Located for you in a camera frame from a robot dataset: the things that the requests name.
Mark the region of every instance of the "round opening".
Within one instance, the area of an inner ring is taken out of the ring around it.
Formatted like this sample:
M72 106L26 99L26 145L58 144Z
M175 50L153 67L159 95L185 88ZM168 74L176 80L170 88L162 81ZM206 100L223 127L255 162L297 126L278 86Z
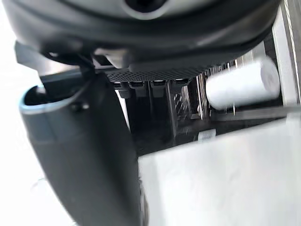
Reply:
M125 3L139 13L150 13L161 8L167 0L125 0Z

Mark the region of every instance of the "white paper roll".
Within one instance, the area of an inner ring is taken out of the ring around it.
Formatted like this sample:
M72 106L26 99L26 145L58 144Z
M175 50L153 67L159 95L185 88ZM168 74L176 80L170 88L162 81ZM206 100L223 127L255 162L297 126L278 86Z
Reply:
M230 72L220 72L206 82L208 101L217 110L272 100L279 93L279 74L267 57Z

